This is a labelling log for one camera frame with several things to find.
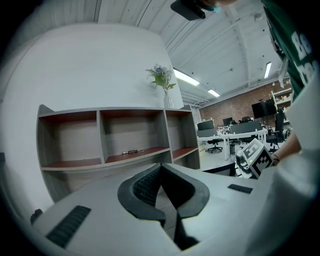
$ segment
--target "black rubber grip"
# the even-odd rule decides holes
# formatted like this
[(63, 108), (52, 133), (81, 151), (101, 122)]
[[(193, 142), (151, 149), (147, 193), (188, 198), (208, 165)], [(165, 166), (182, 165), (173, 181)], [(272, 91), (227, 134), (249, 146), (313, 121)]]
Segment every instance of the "black rubber grip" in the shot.
[(141, 220), (166, 222), (165, 213), (155, 208), (161, 186), (160, 164), (144, 170), (125, 180), (118, 189), (120, 204), (133, 216)]
[(66, 248), (90, 211), (90, 208), (77, 205), (53, 230), (50, 231), (46, 238), (56, 245)]
[(251, 187), (239, 186), (239, 185), (236, 185), (236, 184), (231, 184), (230, 186), (228, 186), (228, 188), (232, 189), (232, 190), (239, 191), (239, 192), (243, 192), (243, 193), (246, 193), (246, 194), (250, 194), (252, 192), (252, 190), (254, 190)]

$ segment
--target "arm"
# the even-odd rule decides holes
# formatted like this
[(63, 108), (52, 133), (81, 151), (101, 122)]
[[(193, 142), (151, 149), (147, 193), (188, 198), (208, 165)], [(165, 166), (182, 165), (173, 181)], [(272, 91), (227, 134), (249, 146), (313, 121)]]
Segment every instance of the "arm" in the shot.
[(291, 133), (290, 137), (286, 140), (286, 142), (278, 149), (272, 156), (274, 161), (274, 165), (276, 166), (279, 161), (290, 156), (292, 154), (296, 154), (301, 150), (300, 143), (296, 134)]

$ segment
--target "white robot surface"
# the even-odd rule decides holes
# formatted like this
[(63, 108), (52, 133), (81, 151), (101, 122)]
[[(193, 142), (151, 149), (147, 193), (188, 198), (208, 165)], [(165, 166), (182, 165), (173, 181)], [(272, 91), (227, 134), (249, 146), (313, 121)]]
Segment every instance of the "white robot surface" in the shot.
[[(176, 235), (178, 237), (178, 234), (183, 234), (189, 241), (191, 239), (191, 246), (181, 248), (177, 237), (173, 242), (162, 229), (161, 222), (140, 219), (133, 215), (128, 210), (131, 207), (131, 210), (135, 211), (130, 200), (127, 201), (128, 208), (120, 203), (117, 194), (119, 187), (141, 174), (145, 168), (133, 170), (131, 177), (123, 174), (92, 182), (42, 214), (34, 227), (42, 235), (48, 236), (76, 206), (90, 209), (63, 248), (48, 239), (33, 242), (41, 243), (39, 247), (44, 251), (46, 247), (50, 248), (46, 253), (52, 255), (58, 255), (57, 252), (61, 255), (91, 256), (270, 255), (295, 231), (318, 196), (320, 144), (317, 128), (320, 120), (310, 120), (308, 116), (296, 116), (293, 113), (309, 113), (320, 109), (317, 98), (320, 95), (319, 84), (318, 77), (311, 79), (310, 85), (303, 90), (286, 114), (301, 142), (300, 154), (283, 159), (276, 167), (267, 167), (271, 165), (268, 152), (264, 156), (257, 153), (260, 152), (259, 145), (254, 146), (255, 142), (252, 143), (251, 150), (248, 149), (248, 164), (250, 165), (252, 160), (251, 167), (259, 175), (259, 179), (240, 179), (174, 164), (162, 165), (172, 177), (182, 177), (182, 183), (191, 181), (195, 188), (193, 195), (177, 207), (178, 215), (181, 216), (188, 215), (186, 209), (198, 207), (194, 215), (178, 216), (180, 222), (177, 226), (180, 229), (176, 229)], [(303, 119), (313, 123), (305, 127)], [(197, 190), (198, 185), (204, 189)], [(173, 200), (175, 197), (185, 196), (185, 193), (175, 186), (167, 188), (171, 193), (167, 193), (166, 189), (165, 191), (169, 198), (171, 194)], [(203, 199), (199, 200), (200, 208), (197, 203), (191, 204), (195, 195)]]

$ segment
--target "camera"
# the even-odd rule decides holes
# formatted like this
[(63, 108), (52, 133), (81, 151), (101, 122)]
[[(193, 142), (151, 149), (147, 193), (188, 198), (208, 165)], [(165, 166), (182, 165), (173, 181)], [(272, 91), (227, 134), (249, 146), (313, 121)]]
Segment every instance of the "camera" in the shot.
[(171, 4), (171, 9), (188, 21), (194, 21), (206, 18), (202, 9), (219, 12), (221, 8), (206, 6), (200, 0), (177, 0)]

